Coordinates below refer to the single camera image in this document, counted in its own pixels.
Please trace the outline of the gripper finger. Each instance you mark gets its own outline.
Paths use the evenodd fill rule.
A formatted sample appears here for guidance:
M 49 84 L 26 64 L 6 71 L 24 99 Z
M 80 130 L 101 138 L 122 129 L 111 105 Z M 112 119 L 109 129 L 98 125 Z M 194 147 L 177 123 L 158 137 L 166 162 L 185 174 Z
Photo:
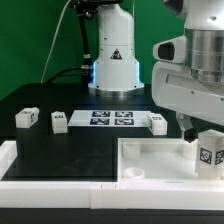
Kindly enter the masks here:
M 193 142 L 196 139 L 196 129 L 193 127 L 190 116 L 177 112 L 176 119 L 181 129 L 181 138 L 187 142 Z

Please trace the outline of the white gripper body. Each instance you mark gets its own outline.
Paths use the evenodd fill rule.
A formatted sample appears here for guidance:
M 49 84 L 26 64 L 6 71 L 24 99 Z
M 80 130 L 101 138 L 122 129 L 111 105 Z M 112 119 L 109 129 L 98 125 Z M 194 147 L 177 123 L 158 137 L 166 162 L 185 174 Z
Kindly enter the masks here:
M 152 98 L 157 106 L 224 126 L 224 84 L 207 83 L 192 77 L 184 65 L 185 36 L 153 47 L 157 63 L 152 70 Z

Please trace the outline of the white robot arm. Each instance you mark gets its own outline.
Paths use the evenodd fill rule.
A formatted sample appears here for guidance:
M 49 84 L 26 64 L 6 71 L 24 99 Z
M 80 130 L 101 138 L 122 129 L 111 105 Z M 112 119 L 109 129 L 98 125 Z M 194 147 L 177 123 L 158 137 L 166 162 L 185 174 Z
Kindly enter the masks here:
M 99 56 L 89 90 L 100 95 L 139 91 L 134 20 L 122 0 L 94 0 L 99 15 Z M 181 128 L 192 117 L 224 126 L 224 0 L 162 0 L 185 19 L 184 34 L 153 47 L 152 98 L 176 113 Z

